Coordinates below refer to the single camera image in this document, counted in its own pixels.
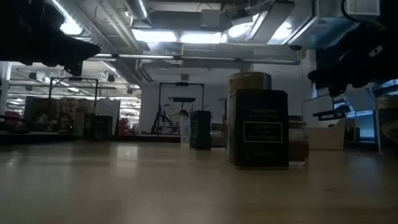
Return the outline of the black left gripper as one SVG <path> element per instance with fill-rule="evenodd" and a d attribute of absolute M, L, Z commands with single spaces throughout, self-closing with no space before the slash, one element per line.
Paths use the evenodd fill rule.
<path fill-rule="evenodd" d="M 84 60 L 101 52 L 98 45 L 62 35 L 65 18 L 46 0 L 0 0 L 0 61 L 55 65 L 57 44 L 67 61 L 63 69 L 80 77 Z"/>

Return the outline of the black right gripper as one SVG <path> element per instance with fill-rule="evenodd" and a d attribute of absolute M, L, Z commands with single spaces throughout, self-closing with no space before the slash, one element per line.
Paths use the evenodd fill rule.
<path fill-rule="evenodd" d="M 338 46 L 344 52 L 338 70 L 314 70 L 307 75 L 317 85 L 328 86 L 331 97 L 343 94 L 347 85 L 362 87 L 398 79 L 398 40 L 392 29 L 359 25 Z"/>

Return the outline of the black spice tin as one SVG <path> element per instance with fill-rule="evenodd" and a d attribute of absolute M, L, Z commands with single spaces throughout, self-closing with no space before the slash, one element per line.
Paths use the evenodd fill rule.
<path fill-rule="evenodd" d="M 240 89 L 229 96 L 229 163 L 242 169 L 289 166 L 287 94 Z"/>
<path fill-rule="evenodd" d="M 211 112 L 194 111 L 190 118 L 190 147 L 196 150 L 211 148 Z"/>
<path fill-rule="evenodd" d="M 93 115 L 90 118 L 89 138 L 93 140 L 109 139 L 113 135 L 111 116 Z"/>

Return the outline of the small grey cap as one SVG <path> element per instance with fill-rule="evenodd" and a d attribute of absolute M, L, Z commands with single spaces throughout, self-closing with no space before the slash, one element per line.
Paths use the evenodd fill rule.
<path fill-rule="evenodd" d="M 180 110 L 179 126 L 180 126 L 180 143 L 184 147 L 189 147 L 189 145 L 190 145 L 190 118 L 188 115 L 188 111 Z"/>

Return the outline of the white monitor screen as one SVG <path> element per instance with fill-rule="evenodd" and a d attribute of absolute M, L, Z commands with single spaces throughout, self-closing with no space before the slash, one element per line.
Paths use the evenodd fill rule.
<path fill-rule="evenodd" d="M 315 113 L 330 111 L 333 108 L 333 98 L 329 94 L 311 98 L 302 102 L 303 118 L 312 119 Z"/>

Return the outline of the white slanted panel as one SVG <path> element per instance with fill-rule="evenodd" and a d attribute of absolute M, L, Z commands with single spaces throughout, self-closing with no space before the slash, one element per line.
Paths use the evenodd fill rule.
<path fill-rule="evenodd" d="M 370 88 L 346 91 L 344 97 L 355 112 L 374 111 L 376 109 L 375 98 Z"/>

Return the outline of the patterned panel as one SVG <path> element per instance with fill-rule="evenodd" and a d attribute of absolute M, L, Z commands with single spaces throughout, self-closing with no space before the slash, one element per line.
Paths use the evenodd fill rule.
<path fill-rule="evenodd" d="M 25 99 L 24 119 L 31 123 L 32 131 L 68 131 L 76 115 L 89 113 L 94 101 L 83 98 L 38 98 Z"/>

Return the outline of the white plastic tray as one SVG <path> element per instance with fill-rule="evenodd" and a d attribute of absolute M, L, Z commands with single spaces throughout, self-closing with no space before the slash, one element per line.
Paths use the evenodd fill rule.
<path fill-rule="evenodd" d="M 305 128 L 310 150 L 342 151 L 344 148 L 346 118 L 328 128 Z"/>

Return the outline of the white board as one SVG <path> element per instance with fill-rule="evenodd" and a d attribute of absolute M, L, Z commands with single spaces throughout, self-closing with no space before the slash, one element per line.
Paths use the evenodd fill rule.
<path fill-rule="evenodd" d="M 96 114 L 99 116 L 112 117 L 112 134 L 116 134 L 116 126 L 119 122 L 120 100 L 110 100 L 109 98 L 99 99 L 96 103 Z"/>

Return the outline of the ceiling light panel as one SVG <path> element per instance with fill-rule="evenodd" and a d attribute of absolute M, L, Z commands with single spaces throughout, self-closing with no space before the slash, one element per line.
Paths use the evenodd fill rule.
<path fill-rule="evenodd" d="M 137 30 L 132 29 L 136 40 L 143 42 L 176 42 L 177 36 L 172 31 Z"/>
<path fill-rule="evenodd" d="M 219 44 L 221 41 L 220 32 L 184 32 L 179 38 L 184 44 Z"/>

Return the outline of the red background items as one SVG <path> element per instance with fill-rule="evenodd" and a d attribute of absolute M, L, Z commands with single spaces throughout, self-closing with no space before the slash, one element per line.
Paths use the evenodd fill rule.
<path fill-rule="evenodd" d="M 119 135 L 120 136 L 128 136 L 129 135 L 129 119 L 121 118 L 119 120 Z"/>

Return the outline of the silver ceiling pipe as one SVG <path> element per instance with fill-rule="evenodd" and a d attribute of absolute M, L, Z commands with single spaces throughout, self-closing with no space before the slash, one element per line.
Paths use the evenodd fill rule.
<path fill-rule="evenodd" d="M 277 65 L 299 65 L 301 60 L 282 60 L 273 58 L 236 58 L 236 57 L 210 57 L 197 55 L 141 55 L 141 54 L 97 54 L 90 60 L 116 60 L 127 59 L 146 59 L 146 60 L 197 60 L 197 61 L 217 61 L 230 63 L 261 63 Z"/>

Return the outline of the grey ceiling box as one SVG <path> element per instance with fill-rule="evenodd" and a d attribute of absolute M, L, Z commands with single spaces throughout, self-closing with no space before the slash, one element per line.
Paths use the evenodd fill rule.
<path fill-rule="evenodd" d="M 201 10 L 201 27 L 216 28 L 220 26 L 220 11 L 214 9 Z"/>

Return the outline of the black stand frame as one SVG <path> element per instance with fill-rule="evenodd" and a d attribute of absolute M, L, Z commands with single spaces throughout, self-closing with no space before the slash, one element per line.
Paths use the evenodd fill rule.
<path fill-rule="evenodd" d="M 189 83 L 189 82 L 160 82 L 159 83 L 159 93 L 158 93 L 158 112 L 156 114 L 156 119 L 155 119 L 155 124 L 156 124 L 156 128 L 152 128 L 152 131 L 155 131 L 156 135 L 160 134 L 159 131 L 159 125 L 161 122 L 161 109 L 162 109 L 162 105 L 161 105 L 161 93 L 162 93 L 162 86 L 163 85 L 175 85 L 175 86 L 190 86 L 190 85 L 196 85 L 196 86 L 200 86 L 202 88 L 202 93 L 201 93 L 201 109 L 204 110 L 204 94 L 205 94 L 205 85 L 203 83 Z"/>
<path fill-rule="evenodd" d="M 58 84 L 60 84 L 61 82 L 63 82 L 64 78 L 60 78 L 60 77 L 51 77 L 50 78 L 50 83 L 49 83 L 49 96 L 48 96 L 48 115 L 50 116 L 51 112 L 52 112 L 52 90 L 54 87 L 56 87 Z M 61 99 L 61 103 L 57 103 L 57 106 L 55 108 L 55 112 L 56 114 L 59 115 L 59 117 L 61 117 L 62 113 L 63 113 L 63 109 L 67 108 L 69 106 L 78 106 L 77 108 L 80 107 L 87 107 L 90 110 L 91 114 L 96 114 L 96 103 L 97 103 L 97 96 L 98 96 L 98 87 L 99 87 L 99 81 L 96 78 L 82 78 L 82 77 L 68 77 L 68 81 L 69 82 L 82 82 L 83 80 L 86 81 L 95 81 L 95 95 L 94 95 L 94 100 L 93 100 L 93 106 L 90 106 L 89 104 L 84 105 L 81 104 L 75 100 L 72 99 L 72 95 L 67 96 L 65 99 Z"/>

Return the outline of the round silver duct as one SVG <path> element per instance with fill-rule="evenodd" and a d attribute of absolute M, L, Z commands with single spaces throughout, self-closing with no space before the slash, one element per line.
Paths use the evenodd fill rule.
<path fill-rule="evenodd" d="M 143 20 L 148 16 L 145 0 L 126 0 L 130 13 L 135 19 Z"/>

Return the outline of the black aluminium table frame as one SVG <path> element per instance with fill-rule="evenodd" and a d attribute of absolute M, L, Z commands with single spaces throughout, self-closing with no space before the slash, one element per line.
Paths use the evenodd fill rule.
<path fill-rule="evenodd" d="M 156 135 L 135 135 L 135 136 L 112 136 L 105 139 L 90 139 L 64 134 L 11 134 L 0 133 L 0 145 L 6 144 L 39 144 L 65 141 L 111 141 L 111 142 L 166 142 L 179 143 L 178 136 L 156 136 Z"/>

